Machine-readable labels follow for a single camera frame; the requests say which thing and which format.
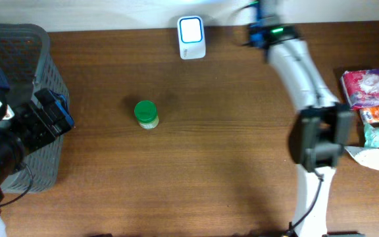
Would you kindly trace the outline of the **white bamboo print tube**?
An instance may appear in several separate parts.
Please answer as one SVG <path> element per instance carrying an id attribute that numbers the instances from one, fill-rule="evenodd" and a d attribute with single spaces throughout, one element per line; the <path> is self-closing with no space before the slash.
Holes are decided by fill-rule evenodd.
<path id="1" fill-rule="evenodd" d="M 345 146 L 346 152 L 360 165 L 379 171 L 379 149 Z"/>

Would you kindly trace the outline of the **orange pocket tissue pack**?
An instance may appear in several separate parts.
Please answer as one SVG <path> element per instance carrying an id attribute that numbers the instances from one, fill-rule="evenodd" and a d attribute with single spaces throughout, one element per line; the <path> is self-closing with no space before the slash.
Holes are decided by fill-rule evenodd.
<path id="1" fill-rule="evenodd" d="M 364 124 L 379 123 L 379 107 L 367 107 L 359 109 Z"/>

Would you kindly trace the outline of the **red purple tissue pack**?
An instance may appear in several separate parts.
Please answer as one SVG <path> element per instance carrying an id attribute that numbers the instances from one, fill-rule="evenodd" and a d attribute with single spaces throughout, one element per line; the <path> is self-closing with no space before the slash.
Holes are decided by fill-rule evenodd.
<path id="1" fill-rule="evenodd" d="M 340 82 L 351 109 L 379 107 L 379 69 L 345 71 Z"/>

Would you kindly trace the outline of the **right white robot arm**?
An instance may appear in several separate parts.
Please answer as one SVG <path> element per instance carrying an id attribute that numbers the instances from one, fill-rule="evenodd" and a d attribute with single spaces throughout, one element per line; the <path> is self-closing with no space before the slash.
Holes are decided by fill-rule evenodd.
<path id="1" fill-rule="evenodd" d="M 249 45 L 264 50 L 296 112 L 288 148 L 297 171 L 297 203 L 283 236 L 328 236 L 326 213 L 353 112 L 326 85 L 295 26 L 280 21 L 275 1 L 253 1 Z"/>

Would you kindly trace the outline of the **green lid glass jar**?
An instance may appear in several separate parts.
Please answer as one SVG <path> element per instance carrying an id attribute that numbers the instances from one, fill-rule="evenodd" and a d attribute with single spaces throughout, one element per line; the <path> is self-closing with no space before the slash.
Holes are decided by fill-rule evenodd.
<path id="1" fill-rule="evenodd" d="M 137 103 L 134 115 L 143 129 L 154 129 L 159 124 L 157 107 L 152 101 L 144 100 Z"/>

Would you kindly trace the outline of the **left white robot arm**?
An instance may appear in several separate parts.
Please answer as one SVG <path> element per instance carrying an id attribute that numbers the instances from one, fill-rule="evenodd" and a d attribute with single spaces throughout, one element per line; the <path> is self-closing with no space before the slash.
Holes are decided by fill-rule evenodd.
<path id="1" fill-rule="evenodd" d="M 34 92 L 36 101 L 18 103 L 11 97 L 11 86 L 0 68 L 0 236 L 6 235 L 1 218 L 7 206 L 1 189 L 8 176 L 26 171 L 29 183 L 17 197 L 23 198 L 34 185 L 34 174 L 25 156 L 53 143 L 74 127 L 67 98 L 48 88 Z"/>

